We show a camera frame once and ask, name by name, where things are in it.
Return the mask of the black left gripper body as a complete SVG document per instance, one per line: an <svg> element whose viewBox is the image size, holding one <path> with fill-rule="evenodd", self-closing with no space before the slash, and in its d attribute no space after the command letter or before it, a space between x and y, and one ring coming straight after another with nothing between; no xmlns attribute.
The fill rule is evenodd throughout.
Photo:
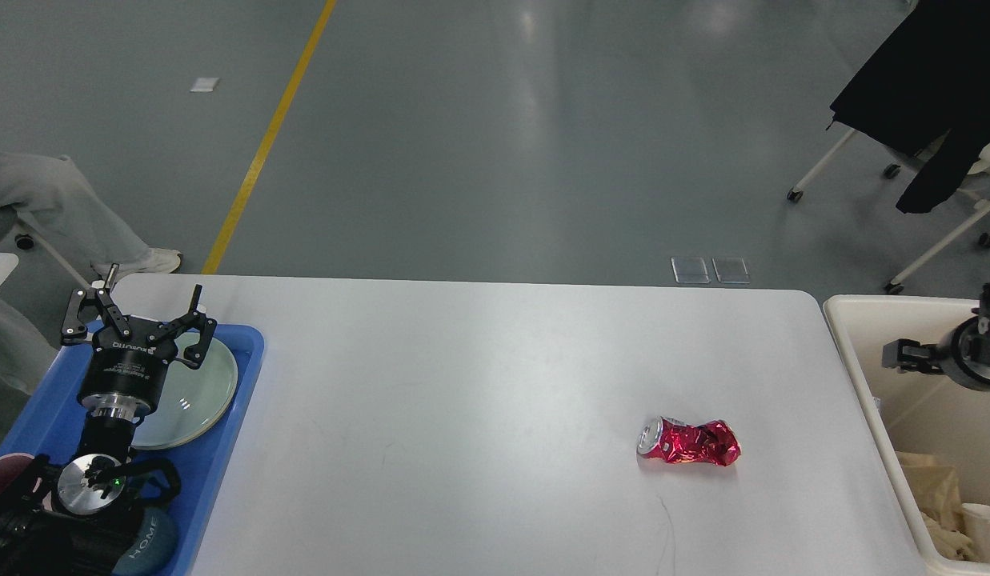
<svg viewBox="0 0 990 576"><path fill-rule="evenodd" d="M135 416L158 409L170 362L178 347L172 339L150 344L140 336L122 342L115 332L93 337L93 354L78 391L78 404L92 412L116 398L125 398Z"/></svg>

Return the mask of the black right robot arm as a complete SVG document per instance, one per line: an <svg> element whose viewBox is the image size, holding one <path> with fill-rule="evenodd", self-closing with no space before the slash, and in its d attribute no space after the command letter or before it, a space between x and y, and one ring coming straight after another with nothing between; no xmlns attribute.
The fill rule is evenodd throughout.
<svg viewBox="0 0 990 576"><path fill-rule="evenodd" d="M973 316L934 344L900 338L883 346L881 365L901 373L943 375L964 389L990 391L990 283Z"/></svg>

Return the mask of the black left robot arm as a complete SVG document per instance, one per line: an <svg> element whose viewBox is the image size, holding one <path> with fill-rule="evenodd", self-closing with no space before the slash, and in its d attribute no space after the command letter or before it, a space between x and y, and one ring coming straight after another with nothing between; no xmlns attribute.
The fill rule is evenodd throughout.
<svg viewBox="0 0 990 576"><path fill-rule="evenodd" d="M0 457L0 575L115 575L133 554L146 571L170 560L166 508L182 480L168 458L136 459L134 434L157 411L171 364L206 360L217 323L201 294L195 285L171 321L122 313L110 282L70 296L62 344L92 349L80 441L62 466L47 454Z"/></svg>

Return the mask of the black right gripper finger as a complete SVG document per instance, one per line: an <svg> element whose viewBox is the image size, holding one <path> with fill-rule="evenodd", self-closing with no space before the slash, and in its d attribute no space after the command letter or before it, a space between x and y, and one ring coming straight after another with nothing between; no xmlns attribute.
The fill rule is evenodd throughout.
<svg viewBox="0 0 990 576"><path fill-rule="evenodd" d="M896 339L883 346L881 366L899 372L945 375L941 362L944 354L938 344L923 344L911 339Z"/></svg>

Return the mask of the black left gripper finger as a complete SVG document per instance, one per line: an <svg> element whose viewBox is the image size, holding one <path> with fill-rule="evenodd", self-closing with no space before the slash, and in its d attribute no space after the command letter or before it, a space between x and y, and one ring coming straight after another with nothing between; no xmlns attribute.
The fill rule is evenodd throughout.
<svg viewBox="0 0 990 576"><path fill-rule="evenodd" d="M197 370L208 357L218 321L199 309L202 289L202 286L194 286L190 309L185 314L168 323L155 323L154 329L146 337L148 351L165 363L177 362L191 370ZM177 340L186 333L197 333L197 340L179 349Z"/></svg>
<svg viewBox="0 0 990 576"><path fill-rule="evenodd" d="M76 290L69 300L62 324L62 345L74 346L85 342L89 329L82 320L82 313L95 309L104 327L111 327L122 339L129 342L134 335L130 322L111 298L111 288L117 280L119 265L111 265L101 287L84 287Z"/></svg>

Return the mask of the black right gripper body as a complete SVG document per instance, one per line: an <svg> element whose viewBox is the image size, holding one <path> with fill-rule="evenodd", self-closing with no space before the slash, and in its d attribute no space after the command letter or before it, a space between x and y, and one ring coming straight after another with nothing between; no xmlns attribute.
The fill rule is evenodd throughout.
<svg viewBox="0 0 990 576"><path fill-rule="evenodd" d="M983 320L970 318L944 337L942 371L965 389L990 391L990 335L979 332Z"/></svg>

